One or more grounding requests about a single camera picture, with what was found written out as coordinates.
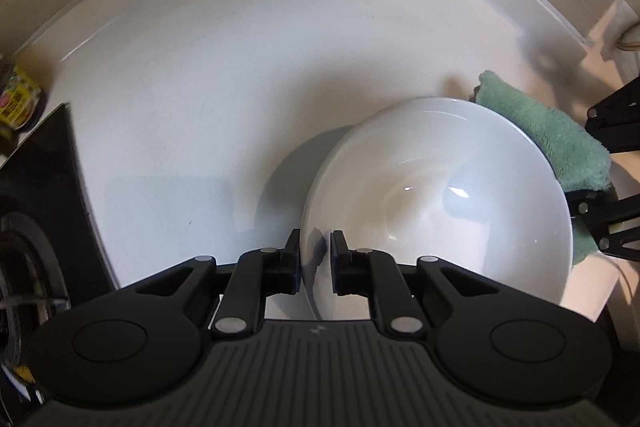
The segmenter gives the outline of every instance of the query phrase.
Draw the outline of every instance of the stove burner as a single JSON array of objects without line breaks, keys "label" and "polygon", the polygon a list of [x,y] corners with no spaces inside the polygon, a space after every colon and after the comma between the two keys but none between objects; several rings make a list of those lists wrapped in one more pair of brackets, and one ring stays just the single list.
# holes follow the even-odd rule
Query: stove burner
[{"label": "stove burner", "polygon": [[52,246],[36,222],[19,212],[0,220],[0,298],[0,363],[13,371],[27,366],[24,343],[31,333],[68,307]]}]

